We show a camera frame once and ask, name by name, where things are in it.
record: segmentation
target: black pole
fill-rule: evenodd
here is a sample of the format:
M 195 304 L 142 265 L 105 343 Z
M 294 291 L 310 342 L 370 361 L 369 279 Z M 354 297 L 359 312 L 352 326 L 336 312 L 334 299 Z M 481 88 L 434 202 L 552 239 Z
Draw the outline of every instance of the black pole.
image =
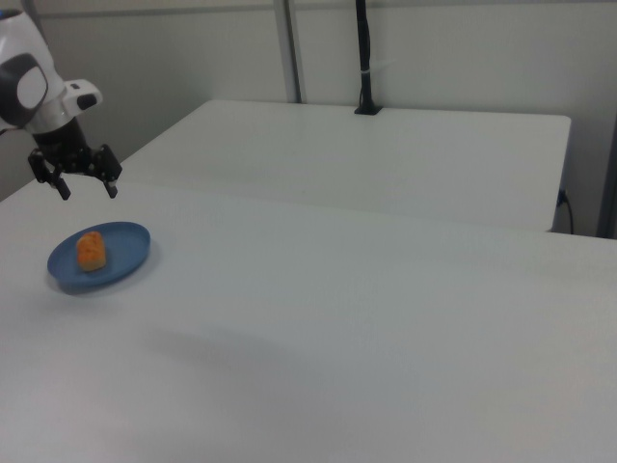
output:
M 613 143 L 608 157 L 608 169 L 604 180 L 604 193 L 600 207 L 600 220 L 596 236 L 615 239 L 617 225 L 617 119 L 613 131 Z
M 370 84 L 370 33 L 368 20 L 366 19 L 366 1 L 356 0 L 356 18 L 358 20 L 358 43 L 360 46 L 360 72 L 362 78 L 362 90 L 360 106 L 356 114 L 374 116 L 379 113 L 381 106 L 375 106 Z

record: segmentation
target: food item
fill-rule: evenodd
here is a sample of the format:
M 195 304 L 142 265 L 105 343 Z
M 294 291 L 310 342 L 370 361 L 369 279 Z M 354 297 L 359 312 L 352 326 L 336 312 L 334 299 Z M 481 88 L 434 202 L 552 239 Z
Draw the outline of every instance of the food item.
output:
M 77 240 L 77 263 L 84 272 L 92 272 L 105 266 L 105 243 L 98 231 L 84 233 Z

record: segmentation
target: power cord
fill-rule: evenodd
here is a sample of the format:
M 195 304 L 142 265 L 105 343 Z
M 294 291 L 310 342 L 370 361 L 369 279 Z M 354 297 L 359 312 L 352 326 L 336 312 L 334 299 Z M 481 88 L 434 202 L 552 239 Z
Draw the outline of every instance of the power cord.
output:
M 570 234 L 575 234 L 575 216 L 572 213 L 572 205 L 568 198 L 568 192 L 566 190 L 559 190 L 559 196 L 557 196 L 557 207 L 565 204 L 568 207 L 568 214 L 570 215 Z

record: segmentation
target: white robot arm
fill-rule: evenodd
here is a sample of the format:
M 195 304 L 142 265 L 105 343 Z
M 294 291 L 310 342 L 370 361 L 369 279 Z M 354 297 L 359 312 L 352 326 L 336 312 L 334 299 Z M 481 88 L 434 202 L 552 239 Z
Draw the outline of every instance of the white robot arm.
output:
M 27 14 L 0 10 L 0 133 L 23 128 L 32 134 L 39 146 L 28 158 L 35 177 L 58 189 L 65 200 L 70 191 L 61 173 L 97 177 L 111 198 L 118 193 L 120 163 L 106 145 L 89 148 L 75 119 L 101 101 L 90 82 L 65 82 L 58 75 Z

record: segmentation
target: white table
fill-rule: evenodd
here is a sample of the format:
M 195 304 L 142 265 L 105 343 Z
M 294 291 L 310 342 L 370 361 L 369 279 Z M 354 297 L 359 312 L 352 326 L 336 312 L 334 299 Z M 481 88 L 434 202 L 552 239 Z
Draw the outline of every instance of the white table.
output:
M 2 461 L 615 461 L 614 242 L 70 187 L 0 203 Z M 111 220 L 145 265 L 62 293 L 49 253 Z
M 552 227 L 565 117 L 210 101 L 122 180 L 535 231 Z

